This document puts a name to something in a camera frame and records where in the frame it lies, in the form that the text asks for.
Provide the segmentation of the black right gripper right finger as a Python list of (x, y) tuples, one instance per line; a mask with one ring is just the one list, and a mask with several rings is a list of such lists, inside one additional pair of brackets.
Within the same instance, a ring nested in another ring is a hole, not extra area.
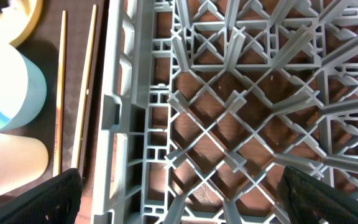
[(291, 223), (357, 223), (358, 201), (315, 179), (302, 170), (286, 166), (278, 195)]

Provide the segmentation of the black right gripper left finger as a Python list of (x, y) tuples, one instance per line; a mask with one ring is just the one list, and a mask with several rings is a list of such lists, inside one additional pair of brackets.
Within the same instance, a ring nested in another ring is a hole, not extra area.
[(3, 223), (74, 223), (80, 210), (83, 182), (71, 168), (0, 205)]

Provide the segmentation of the yellow plate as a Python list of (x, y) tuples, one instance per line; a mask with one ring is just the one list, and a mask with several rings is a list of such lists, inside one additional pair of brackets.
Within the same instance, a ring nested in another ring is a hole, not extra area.
[(44, 0), (6, 1), (0, 8), (0, 43), (20, 46), (36, 27)]

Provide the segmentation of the small white cup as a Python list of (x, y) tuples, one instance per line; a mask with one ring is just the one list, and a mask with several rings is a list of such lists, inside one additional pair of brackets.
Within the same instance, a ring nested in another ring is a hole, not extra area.
[(36, 138), (0, 133), (0, 195), (38, 179), (48, 166), (48, 150)]

